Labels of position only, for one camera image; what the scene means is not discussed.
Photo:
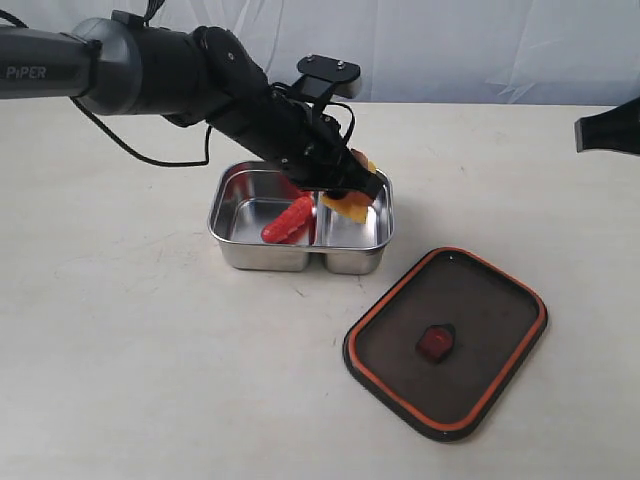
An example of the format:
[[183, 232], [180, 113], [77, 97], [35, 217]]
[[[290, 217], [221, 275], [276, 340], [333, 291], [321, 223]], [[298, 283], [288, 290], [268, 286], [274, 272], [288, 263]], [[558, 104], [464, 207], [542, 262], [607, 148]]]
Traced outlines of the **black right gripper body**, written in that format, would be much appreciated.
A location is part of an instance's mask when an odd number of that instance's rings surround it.
[[638, 156], [639, 98], [574, 123], [576, 151], [612, 151]]

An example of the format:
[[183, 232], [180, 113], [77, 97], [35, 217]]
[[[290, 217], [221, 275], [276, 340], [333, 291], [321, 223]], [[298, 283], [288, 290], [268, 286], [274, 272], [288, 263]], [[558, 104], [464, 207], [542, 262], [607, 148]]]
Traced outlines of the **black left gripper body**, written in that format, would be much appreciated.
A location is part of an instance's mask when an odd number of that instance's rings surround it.
[[378, 195], [378, 177], [348, 148], [355, 113], [334, 100], [333, 86], [314, 97], [299, 87], [271, 86], [270, 106], [277, 114], [272, 136], [278, 145], [280, 169], [303, 190], [327, 192], [341, 199], [359, 193]]

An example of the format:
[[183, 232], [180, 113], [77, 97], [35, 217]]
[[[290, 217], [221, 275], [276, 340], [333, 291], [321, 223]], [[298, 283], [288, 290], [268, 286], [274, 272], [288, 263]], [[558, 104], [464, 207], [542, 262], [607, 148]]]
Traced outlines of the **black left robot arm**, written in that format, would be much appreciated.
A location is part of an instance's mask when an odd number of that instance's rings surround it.
[[375, 198], [381, 180], [349, 149], [351, 130], [325, 113], [335, 96], [358, 93], [360, 67], [310, 55], [297, 69], [292, 85], [270, 82], [229, 30], [183, 33], [122, 11], [69, 33], [1, 30], [5, 99], [67, 97], [95, 117], [159, 115], [181, 128], [203, 122], [300, 189]]

